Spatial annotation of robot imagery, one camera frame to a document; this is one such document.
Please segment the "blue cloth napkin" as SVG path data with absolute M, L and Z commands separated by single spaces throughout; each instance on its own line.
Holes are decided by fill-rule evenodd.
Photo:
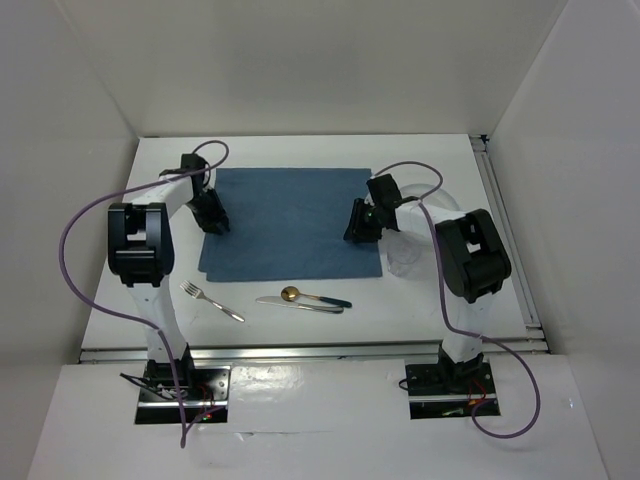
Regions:
M 344 241 L 367 168 L 218 169 L 214 190 L 230 220 L 203 240 L 198 269 L 212 283 L 378 278 L 377 243 Z

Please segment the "clear glass bowl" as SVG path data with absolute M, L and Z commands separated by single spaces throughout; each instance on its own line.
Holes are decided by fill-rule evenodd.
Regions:
M 402 200 L 410 199 L 395 210 L 397 231 L 420 245 L 433 245 L 431 231 L 422 209 L 418 205 L 419 198 L 433 190 L 433 184 L 414 183 L 399 188 Z M 464 216 L 457 201 L 442 187 L 430 193 L 422 200 L 429 216 L 435 225 L 456 220 Z

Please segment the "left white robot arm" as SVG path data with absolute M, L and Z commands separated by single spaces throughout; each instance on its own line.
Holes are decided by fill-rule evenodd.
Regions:
M 129 203 L 113 203 L 107 215 L 108 266 L 127 288 L 146 321 L 145 374 L 176 399 L 196 390 L 190 347 L 180 331 L 169 276 L 175 265 L 170 219 L 187 207 L 201 231 L 222 235 L 230 222 L 208 185 L 209 164 L 196 153 L 181 156 L 180 167 L 165 170 L 154 186 Z

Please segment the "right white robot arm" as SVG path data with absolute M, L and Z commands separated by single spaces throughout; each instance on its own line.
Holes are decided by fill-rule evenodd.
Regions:
M 478 373 L 495 296 L 511 262 L 491 214 L 430 206 L 406 197 L 391 175 L 367 181 L 369 198 L 354 201 L 344 240 L 373 243 L 385 230 L 411 234 L 434 247 L 440 306 L 447 333 L 438 349 L 435 382 L 460 391 Z

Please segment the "clear plastic cup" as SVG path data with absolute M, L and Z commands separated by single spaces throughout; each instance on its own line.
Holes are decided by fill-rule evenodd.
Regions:
M 398 278 L 408 278 L 421 256 L 419 247 L 404 238 L 391 239 L 386 253 L 388 271 Z

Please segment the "silver fork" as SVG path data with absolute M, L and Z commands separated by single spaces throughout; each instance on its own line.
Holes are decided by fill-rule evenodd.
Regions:
M 183 281 L 180 284 L 180 288 L 185 293 L 187 293 L 190 297 L 192 297 L 192 298 L 194 298 L 196 300 L 205 301 L 205 302 L 213 305 L 216 309 L 220 310 L 222 313 L 224 313 L 226 316 L 230 317 L 234 321 L 239 322 L 239 323 L 244 323 L 245 322 L 245 318 L 243 316 L 241 316 L 239 313 L 235 312 L 234 310 L 222 305 L 221 303 L 211 299 L 210 297 L 208 297 L 204 293 L 204 291 L 201 288 L 197 287 L 192 282 Z

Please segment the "silver table knife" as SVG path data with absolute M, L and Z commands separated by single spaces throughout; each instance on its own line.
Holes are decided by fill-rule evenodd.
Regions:
M 344 312 L 344 308 L 340 306 L 311 305 L 311 304 L 305 304 L 305 303 L 300 303 L 296 301 L 287 301 L 276 296 L 258 297 L 255 300 L 255 302 L 259 304 L 264 304 L 264 305 L 280 306 L 284 308 L 322 312 L 322 313 L 328 313 L 328 314 L 341 314 Z

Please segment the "aluminium front rail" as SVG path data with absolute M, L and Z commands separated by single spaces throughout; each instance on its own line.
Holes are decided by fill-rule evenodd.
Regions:
M 436 355 L 438 341 L 191 348 L 199 362 L 382 358 Z

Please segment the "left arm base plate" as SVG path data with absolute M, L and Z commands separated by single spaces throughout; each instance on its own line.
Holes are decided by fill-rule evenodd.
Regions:
M 136 425 L 179 424 L 178 393 L 171 382 L 152 380 L 147 374 L 119 376 L 138 390 Z M 192 385 L 181 385 L 187 424 L 222 424 L 228 421 L 231 367 L 216 366 L 192 372 Z

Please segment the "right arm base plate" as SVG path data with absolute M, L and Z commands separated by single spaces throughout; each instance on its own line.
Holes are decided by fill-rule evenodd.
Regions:
M 408 364 L 398 387 L 407 393 L 412 420 L 500 416 L 491 366 L 484 362 L 470 377 L 446 383 L 435 364 Z

